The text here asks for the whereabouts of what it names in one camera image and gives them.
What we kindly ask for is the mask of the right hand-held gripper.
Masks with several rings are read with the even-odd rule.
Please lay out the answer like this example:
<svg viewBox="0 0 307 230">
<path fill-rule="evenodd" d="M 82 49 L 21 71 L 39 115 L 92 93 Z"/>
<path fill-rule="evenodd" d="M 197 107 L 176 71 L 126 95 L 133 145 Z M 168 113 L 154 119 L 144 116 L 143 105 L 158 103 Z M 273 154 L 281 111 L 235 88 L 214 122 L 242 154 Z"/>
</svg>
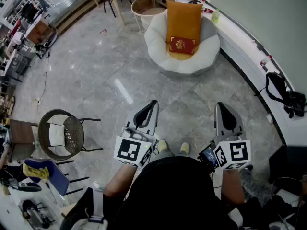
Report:
<svg viewBox="0 0 307 230">
<path fill-rule="evenodd" d="M 214 108 L 215 130 L 213 150 L 222 170 L 243 168 L 251 161 L 251 142 L 243 132 L 243 121 L 239 113 L 231 106 L 218 102 Z M 236 133 L 225 137 L 228 131 Z"/>
</svg>

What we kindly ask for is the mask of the white beanbag chair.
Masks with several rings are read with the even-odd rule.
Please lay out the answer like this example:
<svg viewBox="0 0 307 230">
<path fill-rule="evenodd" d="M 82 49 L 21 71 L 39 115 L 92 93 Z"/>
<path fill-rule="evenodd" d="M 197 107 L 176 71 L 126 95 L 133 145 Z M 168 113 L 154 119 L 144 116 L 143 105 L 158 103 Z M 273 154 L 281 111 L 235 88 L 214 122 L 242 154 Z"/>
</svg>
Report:
<svg viewBox="0 0 307 230">
<path fill-rule="evenodd" d="M 194 55 L 185 60 L 170 55 L 165 41 L 166 33 L 167 11 L 164 11 L 152 18 L 144 34 L 149 57 L 159 66 L 161 72 L 175 76 L 197 76 L 213 67 L 221 43 L 217 27 L 210 19 L 204 16 L 201 18 L 200 44 Z"/>
</svg>

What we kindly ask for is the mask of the red book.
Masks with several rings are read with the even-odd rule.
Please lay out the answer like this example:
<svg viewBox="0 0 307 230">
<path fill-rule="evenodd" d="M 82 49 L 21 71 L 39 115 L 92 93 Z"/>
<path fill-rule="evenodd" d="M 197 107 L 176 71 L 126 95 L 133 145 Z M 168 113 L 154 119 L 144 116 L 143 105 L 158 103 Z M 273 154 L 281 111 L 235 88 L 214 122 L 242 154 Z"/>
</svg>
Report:
<svg viewBox="0 0 307 230">
<path fill-rule="evenodd" d="M 172 36 L 170 38 L 170 52 L 193 55 L 195 51 L 195 40 Z"/>
</svg>

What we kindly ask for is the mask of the person's left forearm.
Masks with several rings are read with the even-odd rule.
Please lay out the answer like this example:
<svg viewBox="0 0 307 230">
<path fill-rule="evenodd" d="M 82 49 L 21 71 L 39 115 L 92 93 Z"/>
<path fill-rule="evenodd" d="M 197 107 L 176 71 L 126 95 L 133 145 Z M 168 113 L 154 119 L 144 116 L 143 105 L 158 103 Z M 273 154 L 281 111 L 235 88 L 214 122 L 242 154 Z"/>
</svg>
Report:
<svg viewBox="0 0 307 230">
<path fill-rule="evenodd" d="M 133 183 L 137 169 L 137 167 L 123 164 L 114 177 L 105 186 L 103 189 L 103 194 L 110 198 L 123 199 L 127 195 Z"/>
</svg>

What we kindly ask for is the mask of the person's left yellow shoe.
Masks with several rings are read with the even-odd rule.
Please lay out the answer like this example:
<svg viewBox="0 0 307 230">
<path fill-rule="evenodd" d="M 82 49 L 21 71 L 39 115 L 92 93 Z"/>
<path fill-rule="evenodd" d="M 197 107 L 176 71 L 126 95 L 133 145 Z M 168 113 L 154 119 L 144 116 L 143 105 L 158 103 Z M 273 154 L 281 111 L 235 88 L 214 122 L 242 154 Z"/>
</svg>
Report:
<svg viewBox="0 0 307 230">
<path fill-rule="evenodd" d="M 160 154 L 165 150 L 168 150 L 168 145 L 167 145 L 167 142 L 162 139 L 158 142 L 158 152 Z"/>
</svg>

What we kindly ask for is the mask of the black screen device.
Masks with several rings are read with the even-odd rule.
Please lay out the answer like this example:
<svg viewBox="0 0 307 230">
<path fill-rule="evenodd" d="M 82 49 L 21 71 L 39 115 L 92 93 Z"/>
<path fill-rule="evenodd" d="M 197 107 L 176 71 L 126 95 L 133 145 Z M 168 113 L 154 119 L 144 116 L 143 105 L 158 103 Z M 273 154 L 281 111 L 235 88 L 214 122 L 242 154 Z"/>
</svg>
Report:
<svg viewBox="0 0 307 230">
<path fill-rule="evenodd" d="M 209 172 L 214 172 L 219 167 L 217 158 L 210 145 L 199 153 L 197 159 L 204 163 Z"/>
</svg>

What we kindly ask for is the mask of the small white bottle red cap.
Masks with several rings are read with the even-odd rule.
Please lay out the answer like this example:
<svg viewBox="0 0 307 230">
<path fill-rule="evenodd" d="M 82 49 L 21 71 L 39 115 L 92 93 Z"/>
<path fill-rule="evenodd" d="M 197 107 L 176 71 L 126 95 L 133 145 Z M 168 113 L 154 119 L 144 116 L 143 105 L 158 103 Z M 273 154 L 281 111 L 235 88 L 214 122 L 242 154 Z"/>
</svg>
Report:
<svg viewBox="0 0 307 230">
<path fill-rule="evenodd" d="M 266 64 L 268 62 L 270 62 L 272 59 L 272 56 L 271 55 L 268 55 L 266 56 L 263 60 L 260 61 L 260 66 L 262 67 L 262 69 L 265 71 L 265 72 L 268 72 L 268 68 L 266 67 Z"/>
</svg>

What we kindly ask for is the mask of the person's black top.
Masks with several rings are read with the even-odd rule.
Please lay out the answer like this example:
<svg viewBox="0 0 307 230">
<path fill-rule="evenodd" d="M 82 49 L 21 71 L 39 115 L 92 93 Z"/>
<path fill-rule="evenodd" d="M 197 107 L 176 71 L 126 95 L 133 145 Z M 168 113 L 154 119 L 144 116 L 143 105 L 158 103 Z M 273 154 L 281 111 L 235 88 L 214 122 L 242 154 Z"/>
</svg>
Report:
<svg viewBox="0 0 307 230">
<path fill-rule="evenodd" d="M 269 230 L 257 199 L 230 206 L 215 195 L 202 163 L 150 162 L 127 195 L 88 188 L 60 230 Z"/>
</svg>

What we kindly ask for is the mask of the white window ledge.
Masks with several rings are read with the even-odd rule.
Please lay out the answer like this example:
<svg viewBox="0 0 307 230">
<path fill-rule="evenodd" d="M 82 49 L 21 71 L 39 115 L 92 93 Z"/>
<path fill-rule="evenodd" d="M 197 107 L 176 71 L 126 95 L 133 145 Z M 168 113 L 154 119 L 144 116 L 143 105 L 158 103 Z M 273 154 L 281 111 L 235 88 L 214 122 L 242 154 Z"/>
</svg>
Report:
<svg viewBox="0 0 307 230">
<path fill-rule="evenodd" d="M 307 147 L 307 114 L 290 118 L 283 104 L 271 99 L 264 90 L 268 72 L 277 72 L 284 77 L 286 73 L 274 58 L 262 67 L 260 61 L 269 55 L 266 48 L 227 13 L 222 10 L 219 13 L 216 27 L 222 51 L 240 68 L 254 91 L 261 92 L 259 98 L 271 114 L 284 143 L 287 146 Z"/>
</svg>

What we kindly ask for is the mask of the blue chair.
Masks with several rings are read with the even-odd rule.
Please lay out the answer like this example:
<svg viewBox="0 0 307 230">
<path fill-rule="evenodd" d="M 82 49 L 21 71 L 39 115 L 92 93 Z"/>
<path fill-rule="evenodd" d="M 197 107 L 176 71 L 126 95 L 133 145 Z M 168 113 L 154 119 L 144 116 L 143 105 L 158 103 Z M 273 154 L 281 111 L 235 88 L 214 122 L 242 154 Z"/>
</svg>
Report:
<svg viewBox="0 0 307 230">
<path fill-rule="evenodd" d="M 54 186 L 54 188 L 61 196 L 81 191 L 82 189 L 77 189 L 74 191 L 67 192 L 68 187 L 71 183 L 83 181 L 90 178 L 89 176 L 87 176 L 77 179 L 68 179 L 67 174 L 64 174 L 62 172 L 62 170 L 59 168 L 59 165 L 71 162 L 74 162 L 74 160 L 68 160 L 62 162 L 54 162 L 53 160 L 49 159 L 32 159 L 32 158 L 24 160 L 25 165 L 28 165 L 34 169 L 43 169 L 46 167 L 49 172 L 48 181 Z"/>
</svg>

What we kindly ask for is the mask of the green drink bottle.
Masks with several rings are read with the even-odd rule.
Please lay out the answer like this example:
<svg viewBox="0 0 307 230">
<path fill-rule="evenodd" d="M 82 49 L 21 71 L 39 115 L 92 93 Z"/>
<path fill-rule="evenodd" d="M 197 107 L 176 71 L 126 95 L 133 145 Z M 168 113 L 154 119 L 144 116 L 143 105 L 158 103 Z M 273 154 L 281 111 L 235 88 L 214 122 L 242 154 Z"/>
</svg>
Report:
<svg viewBox="0 0 307 230">
<path fill-rule="evenodd" d="M 214 23 L 214 24 L 218 24 L 219 22 L 219 18 L 220 18 L 220 11 L 219 9 L 216 9 L 212 12 L 212 15 L 211 15 L 211 21 Z"/>
</svg>

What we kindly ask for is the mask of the orange cushion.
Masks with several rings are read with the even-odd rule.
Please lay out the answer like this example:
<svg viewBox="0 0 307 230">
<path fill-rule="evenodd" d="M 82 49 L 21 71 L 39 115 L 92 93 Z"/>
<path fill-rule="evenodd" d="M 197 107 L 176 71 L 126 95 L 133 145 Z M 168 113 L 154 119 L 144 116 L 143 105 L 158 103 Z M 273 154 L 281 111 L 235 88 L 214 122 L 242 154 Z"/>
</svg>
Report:
<svg viewBox="0 0 307 230">
<path fill-rule="evenodd" d="M 202 4 L 167 1 L 166 42 L 172 36 L 195 40 L 200 43 Z"/>
</svg>

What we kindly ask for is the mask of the small brown table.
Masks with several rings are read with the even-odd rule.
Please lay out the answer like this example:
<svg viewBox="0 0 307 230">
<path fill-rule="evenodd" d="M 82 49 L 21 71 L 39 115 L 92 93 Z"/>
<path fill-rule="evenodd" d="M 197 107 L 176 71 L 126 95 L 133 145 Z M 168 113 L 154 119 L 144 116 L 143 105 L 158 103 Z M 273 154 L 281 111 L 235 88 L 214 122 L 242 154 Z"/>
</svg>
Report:
<svg viewBox="0 0 307 230">
<path fill-rule="evenodd" d="M 35 150 L 35 138 L 32 127 L 38 127 L 38 124 L 9 119 L 9 125 L 9 136 L 11 142 L 9 162 L 30 158 Z"/>
</svg>

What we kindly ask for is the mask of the wooden step platform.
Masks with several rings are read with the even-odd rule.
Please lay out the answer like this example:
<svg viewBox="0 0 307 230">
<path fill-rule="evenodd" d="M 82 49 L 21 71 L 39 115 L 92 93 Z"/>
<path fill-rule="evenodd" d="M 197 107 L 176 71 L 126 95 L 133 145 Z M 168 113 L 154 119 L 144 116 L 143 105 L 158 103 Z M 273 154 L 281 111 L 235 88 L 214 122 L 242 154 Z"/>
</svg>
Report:
<svg viewBox="0 0 307 230">
<path fill-rule="evenodd" d="M 94 0 L 77 0 L 66 8 L 52 23 L 59 36 L 62 36 L 83 16 L 96 7 Z"/>
</svg>

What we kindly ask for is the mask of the brown box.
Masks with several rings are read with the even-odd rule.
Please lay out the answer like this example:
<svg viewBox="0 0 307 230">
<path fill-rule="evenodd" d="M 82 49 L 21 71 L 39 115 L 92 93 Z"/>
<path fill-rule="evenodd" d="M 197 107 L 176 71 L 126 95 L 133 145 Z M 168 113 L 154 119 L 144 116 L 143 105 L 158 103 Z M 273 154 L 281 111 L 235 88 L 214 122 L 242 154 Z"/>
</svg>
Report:
<svg viewBox="0 0 307 230">
<path fill-rule="evenodd" d="M 24 37 L 37 45 L 47 42 L 55 32 L 56 30 L 48 22 L 38 21 L 28 28 Z"/>
</svg>

